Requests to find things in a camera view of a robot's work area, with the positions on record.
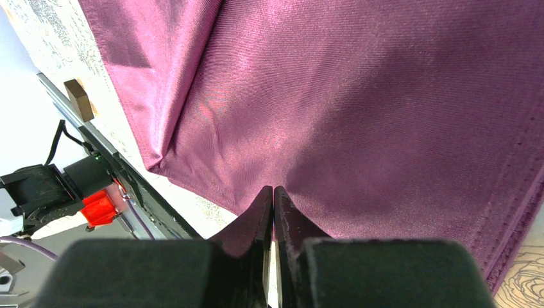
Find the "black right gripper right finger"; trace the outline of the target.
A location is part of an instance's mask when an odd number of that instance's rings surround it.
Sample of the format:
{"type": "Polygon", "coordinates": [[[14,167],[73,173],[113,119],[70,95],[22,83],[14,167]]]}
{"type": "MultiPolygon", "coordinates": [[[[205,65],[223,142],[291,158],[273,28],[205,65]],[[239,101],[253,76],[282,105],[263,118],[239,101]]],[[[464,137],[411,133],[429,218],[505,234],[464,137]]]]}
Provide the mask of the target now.
{"type": "Polygon", "coordinates": [[[334,239],[274,190],[282,307],[493,307],[458,243],[334,239]]]}

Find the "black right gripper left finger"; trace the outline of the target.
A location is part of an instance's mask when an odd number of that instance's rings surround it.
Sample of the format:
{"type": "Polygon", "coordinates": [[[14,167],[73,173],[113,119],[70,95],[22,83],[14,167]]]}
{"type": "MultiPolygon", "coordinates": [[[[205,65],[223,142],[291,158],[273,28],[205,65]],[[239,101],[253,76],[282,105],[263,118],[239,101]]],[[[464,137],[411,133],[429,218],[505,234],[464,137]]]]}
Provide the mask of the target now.
{"type": "Polygon", "coordinates": [[[273,190],[207,240],[87,239],[56,261],[37,307],[266,307],[273,190]]]}

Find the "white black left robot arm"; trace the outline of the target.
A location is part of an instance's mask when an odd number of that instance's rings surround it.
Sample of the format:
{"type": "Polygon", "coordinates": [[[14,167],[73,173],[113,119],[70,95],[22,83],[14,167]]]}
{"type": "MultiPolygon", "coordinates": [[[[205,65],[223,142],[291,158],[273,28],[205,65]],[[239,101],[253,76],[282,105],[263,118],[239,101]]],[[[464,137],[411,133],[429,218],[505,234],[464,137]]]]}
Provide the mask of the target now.
{"type": "Polygon", "coordinates": [[[113,183],[95,160],[60,171],[54,164],[35,165],[1,177],[1,235],[33,235],[50,222],[84,209],[84,199],[113,183]]]}

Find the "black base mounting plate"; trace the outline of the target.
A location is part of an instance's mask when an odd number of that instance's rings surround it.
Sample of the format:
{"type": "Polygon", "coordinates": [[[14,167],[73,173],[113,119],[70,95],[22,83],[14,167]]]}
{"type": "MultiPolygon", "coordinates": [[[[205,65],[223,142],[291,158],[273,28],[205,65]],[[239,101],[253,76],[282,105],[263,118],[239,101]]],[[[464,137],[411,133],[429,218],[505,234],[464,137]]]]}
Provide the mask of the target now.
{"type": "Polygon", "coordinates": [[[125,225],[138,239],[202,239],[162,195],[92,125],[78,128],[105,160],[117,184],[109,188],[125,225]]]}

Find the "red plastic clip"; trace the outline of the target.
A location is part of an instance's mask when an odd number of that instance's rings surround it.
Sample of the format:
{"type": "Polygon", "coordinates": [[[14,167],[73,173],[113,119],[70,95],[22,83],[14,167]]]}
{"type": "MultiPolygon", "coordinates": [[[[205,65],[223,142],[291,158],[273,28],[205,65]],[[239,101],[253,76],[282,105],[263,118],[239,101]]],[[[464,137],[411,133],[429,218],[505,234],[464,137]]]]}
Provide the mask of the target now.
{"type": "Polygon", "coordinates": [[[80,210],[87,220],[87,230],[93,231],[96,227],[111,224],[118,216],[106,190],[100,190],[83,200],[84,208],[80,210]]]}

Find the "brown rectangular block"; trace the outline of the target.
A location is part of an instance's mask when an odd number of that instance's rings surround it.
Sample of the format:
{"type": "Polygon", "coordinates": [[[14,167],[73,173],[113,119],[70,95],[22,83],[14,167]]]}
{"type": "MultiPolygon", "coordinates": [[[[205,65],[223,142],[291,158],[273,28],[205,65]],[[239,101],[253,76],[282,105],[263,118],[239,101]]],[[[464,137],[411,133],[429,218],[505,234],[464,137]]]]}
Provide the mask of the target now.
{"type": "Polygon", "coordinates": [[[94,112],[90,99],[78,80],[72,79],[64,82],[69,101],[78,117],[83,122],[94,119],[94,112]]]}

